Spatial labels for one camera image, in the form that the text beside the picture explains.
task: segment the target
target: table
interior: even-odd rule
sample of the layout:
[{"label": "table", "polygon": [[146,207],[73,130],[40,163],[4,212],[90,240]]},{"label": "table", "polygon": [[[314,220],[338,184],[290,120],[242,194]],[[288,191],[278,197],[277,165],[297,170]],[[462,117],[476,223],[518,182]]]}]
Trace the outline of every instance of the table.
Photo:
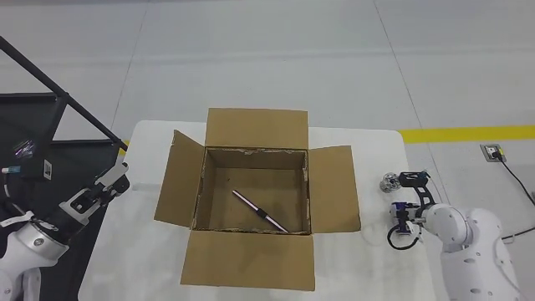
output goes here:
[{"label": "table", "polygon": [[409,171],[392,130],[309,128],[310,148],[351,145],[361,232],[314,234],[316,290],[180,285],[189,230],[153,220],[173,130],[204,142],[206,124],[141,121],[125,161],[131,188],[111,202],[79,290],[79,300],[436,300],[422,244],[398,252],[386,242],[392,201],[417,202],[411,189],[384,194],[386,172]]}]

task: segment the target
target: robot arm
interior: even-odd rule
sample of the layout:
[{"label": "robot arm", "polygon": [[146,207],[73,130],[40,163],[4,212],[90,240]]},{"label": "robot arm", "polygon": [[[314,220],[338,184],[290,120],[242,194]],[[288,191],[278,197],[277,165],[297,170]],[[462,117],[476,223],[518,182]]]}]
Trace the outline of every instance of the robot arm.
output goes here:
[{"label": "robot arm", "polygon": [[442,241],[442,275],[450,299],[519,300],[517,277],[494,214],[437,204],[423,218],[423,228]]},{"label": "robot arm", "polygon": [[[55,265],[69,250],[70,239],[89,223],[89,217],[128,189],[126,171],[125,163],[110,168],[43,220],[31,212],[25,215],[28,221],[9,234],[6,252],[0,258],[0,301],[17,299],[22,290],[24,300],[30,299],[28,293],[38,299],[38,268]],[[21,222],[20,217],[10,220]]]},{"label": "robot arm", "polygon": [[381,182],[380,188],[385,192],[413,187],[420,198],[420,205],[392,204],[390,214],[396,227],[389,232],[389,243],[392,244],[393,231],[409,234],[408,222],[417,224],[442,241],[442,273],[450,300],[518,301],[521,294],[517,277],[501,239],[502,226],[498,218],[484,209],[465,210],[436,204],[425,188],[427,177],[426,172],[404,172],[395,177],[389,174]]}]

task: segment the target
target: black cable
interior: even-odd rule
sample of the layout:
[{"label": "black cable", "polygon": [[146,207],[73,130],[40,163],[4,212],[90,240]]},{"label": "black cable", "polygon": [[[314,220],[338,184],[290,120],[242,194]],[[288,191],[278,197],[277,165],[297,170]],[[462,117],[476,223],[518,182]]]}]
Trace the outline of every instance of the black cable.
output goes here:
[{"label": "black cable", "polygon": [[420,229],[420,232],[418,232],[418,236],[416,236],[416,238],[412,241],[411,244],[407,245],[407,246],[404,246],[404,247],[397,247],[396,245],[394,245],[394,243],[392,243],[392,234],[398,230],[400,228],[400,225],[399,224],[396,224],[395,226],[393,226],[389,231],[388,233],[386,234],[386,240],[388,241],[388,244],[394,248],[395,250],[409,250],[410,248],[414,247],[417,243],[418,243],[418,240],[420,239],[420,235],[421,235],[421,229]]},{"label": "black cable", "polygon": [[520,186],[522,187],[522,189],[524,190],[524,193],[526,193],[526,196],[527,198],[529,199],[530,202],[532,202],[532,204],[535,206],[535,200],[533,200],[532,196],[529,194],[529,192],[527,192],[527,189],[526,187],[524,186],[524,184],[522,184],[522,182],[520,181],[520,179],[518,179],[517,176],[515,176],[514,173],[512,173],[511,169],[509,168],[509,166],[507,166],[507,164],[503,161],[503,158],[499,158],[500,162],[502,163],[503,166],[505,166],[505,168],[509,171],[509,173],[511,173],[511,176],[513,176],[517,181],[518,183],[520,184]]},{"label": "black cable", "polygon": [[[517,181],[518,183],[520,184],[520,186],[522,187],[522,189],[524,190],[524,193],[526,194],[527,198],[529,199],[529,201],[535,206],[535,200],[533,200],[532,196],[529,195],[529,192],[527,191],[526,187],[524,186],[524,184],[522,184],[522,182],[520,181],[520,179],[518,179],[518,177],[511,171],[511,169],[509,168],[509,166],[507,166],[507,164],[505,163],[505,161],[503,161],[503,157],[502,157],[502,154],[498,151],[498,152],[493,152],[492,153],[492,157],[494,158],[497,158],[501,163],[502,165],[506,168],[507,171],[509,171],[509,173],[511,174],[511,176],[513,176]],[[510,238],[515,238],[516,236],[521,236],[525,233],[528,233],[528,232],[532,232],[533,230],[535,230],[535,227],[531,227],[529,229],[526,229],[522,232],[517,232],[517,233],[513,233],[512,235],[509,235],[509,236],[505,236],[505,237],[502,237],[502,240],[505,241],[506,239],[510,239]]]}]

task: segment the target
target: floor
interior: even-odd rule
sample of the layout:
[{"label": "floor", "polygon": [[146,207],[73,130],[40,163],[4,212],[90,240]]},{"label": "floor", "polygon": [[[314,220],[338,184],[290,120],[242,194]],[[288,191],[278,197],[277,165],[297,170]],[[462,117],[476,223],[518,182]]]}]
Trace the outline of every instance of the floor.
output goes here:
[{"label": "floor", "polygon": [[[128,140],[140,120],[205,121],[208,107],[301,109],[312,126],[530,125],[535,0],[2,0],[2,36]],[[46,89],[0,54],[0,90]],[[57,139],[100,138],[75,112]],[[407,145],[437,197],[495,212],[506,233],[535,209],[479,141]],[[499,141],[528,189],[532,140]],[[426,240],[437,299],[440,246]],[[508,245],[532,284],[535,232]]]}]

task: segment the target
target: cardboard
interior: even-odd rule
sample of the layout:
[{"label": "cardboard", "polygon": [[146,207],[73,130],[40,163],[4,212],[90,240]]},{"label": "cardboard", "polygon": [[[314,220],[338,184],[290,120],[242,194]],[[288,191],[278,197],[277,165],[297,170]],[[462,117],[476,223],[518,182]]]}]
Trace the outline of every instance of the cardboard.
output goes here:
[{"label": "cardboard", "polygon": [[333,146],[308,152],[310,211],[313,232],[360,230],[351,146]]},{"label": "cardboard", "polygon": [[201,179],[204,147],[175,130],[155,220],[189,227]]},{"label": "cardboard", "polygon": [[311,234],[360,229],[351,147],[309,150],[306,112],[210,109],[206,147],[175,132],[155,219],[192,230],[181,283],[314,290]]},{"label": "cardboard", "polygon": [[307,112],[209,109],[206,146],[308,149]]},{"label": "cardboard", "polygon": [[311,235],[192,231],[181,283],[314,290]]}]

